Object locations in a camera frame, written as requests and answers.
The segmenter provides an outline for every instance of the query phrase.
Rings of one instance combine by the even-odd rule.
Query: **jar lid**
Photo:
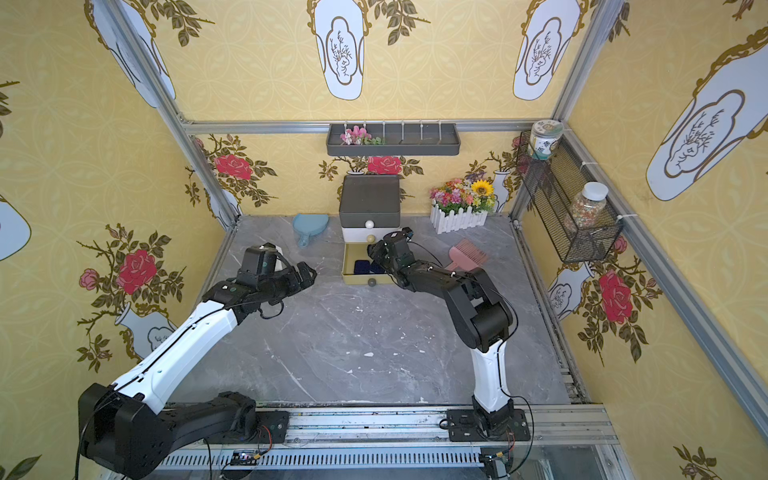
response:
[[[563,134],[563,124],[557,120],[539,120],[533,123],[531,131],[540,138],[555,138]]]
[[[584,184],[581,194],[588,200],[599,202],[600,200],[605,200],[605,197],[608,196],[608,187],[600,182],[587,182]]]

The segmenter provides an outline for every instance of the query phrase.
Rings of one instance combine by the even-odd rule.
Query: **white picket fence planter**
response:
[[[487,216],[488,211],[483,211],[479,214],[472,213],[472,207],[468,208],[467,211],[459,208],[458,215],[456,212],[445,215],[445,212],[440,210],[433,201],[432,213],[429,215],[429,219],[432,221],[432,225],[435,226],[437,233],[445,233],[485,225],[485,218]]]

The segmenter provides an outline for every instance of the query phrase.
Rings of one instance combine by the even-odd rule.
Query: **black wire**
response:
[[[522,399],[523,402],[525,402],[525,405],[528,406],[528,411],[531,413],[531,418],[530,418],[530,422],[531,422],[531,443],[528,444],[528,451],[525,453],[525,457],[523,457],[522,462],[520,462],[520,464],[518,466],[516,466],[513,470],[511,470],[510,472],[507,472],[507,476],[511,476],[513,473],[518,471],[520,469],[520,467],[523,466],[525,461],[528,460],[528,456],[531,454],[531,450],[533,449],[533,439],[535,438],[535,435],[536,435],[536,429],[535,429],[535,425],[534,425],[534,422],[533,422],[533,409],[531,408],[531,404],[528,403],[528,400],[525,397],[523,397],[523,396],[516,395],[516,396],[510,397],[510,398]]]
[[[409,241],[408,241],[408,243],[413,243],[413,244],[414,244],[414,245],[416,245],[417,247],[421,247],[422,249],[424,249],[424,251],[425,251],[426,253],[429,253],[430,255],[432,255],[432,258],[434,258],[434,259],[435,259],[435,262],[437,262],[437,264],[440,266],[440,268],[444,268],[444,266],[442,265],[442,263],[440,262],[440,260],[438,260],[438,258],[437,258],[437,257],[435,257],[435,254],[434,254],[434,253],[432,253],[432,252],[430,252],[429,250],[427,250],[427,249],[426,249],[426,247],[424,247],[424,246],[422,246],[422,245],[419,245],[418,243],[414,242],[413,240],[409,240]]]
[[[210,443],[208,439],[203,437],[203,443],[208,447],[208,473],[210,473],[210,480],[214,480],[214,458],[210,456]]]
[[[122,389],[124,389],[125,387],[133,383],[136,380],[136,378],[138,377],[134,377],[132,380],[123,384],[120,388],[110,392],[107,395],[107,397],[104,400],[102,400],[102,403],[94,409],[93,413],[91,413],[91,416],[88,417],[88,420],[85,421],[85,425],[83,425],[83,429],[80,431],[80,439],[78,440],[78,452],[76,454],[77,456],[74,458],[74,477],[73,477],[74,480],[80,479],[80,451],[83,448],[83,438],[85,437],[85,430],[88,428],[88,424],[91,423],[91,420],[93,420],[93,418],[96,416],[97,413],[101,411],[101,409],[111,404],[112,400],[117,398],[118,392],[120,392]]]

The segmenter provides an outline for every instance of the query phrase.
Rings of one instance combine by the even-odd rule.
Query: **blue dustpan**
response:
[[[293,218],[293,229],[301,236],[299,248],[306,248],[310,244],[310,237],[318,235],[326,229],[328,215],[325,214],[298,214]]]

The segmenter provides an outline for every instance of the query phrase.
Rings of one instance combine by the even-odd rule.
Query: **robotic arm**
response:
[[[277,261],[285,266],[275,271]],[[149,475],[173,450],[221,432],[246,441],[259,433],[252,399],[225,392],[201,404],[164,411],[181,380],[224,335],[262,303],[283,300],[315,283],[317,272],[297,268],[271,243],[246,250],[234,279],[214,285],[182,326],[109,387],[94,383],[80,397],[78,451],[130,478]]]
[[[455,422],[461,435],[455,437],[452,434],[451,440],[476,440],[473,430],[481,432],[480,440],[498,438],[513,429],[515,418],[522,415],[521,410],[515,410],[506,393],[505,351],[502,348],[510,336],[509,326],[517,319],[482,268],[456,273],[416,260],[408,245],[412,237],[413,231],[408,227],[388,233],[378,243],[368,246],[368,255],[401,288],[442,298],[459,338],[472,349],[475,411],[471,419],[463,415],[463,420]]]

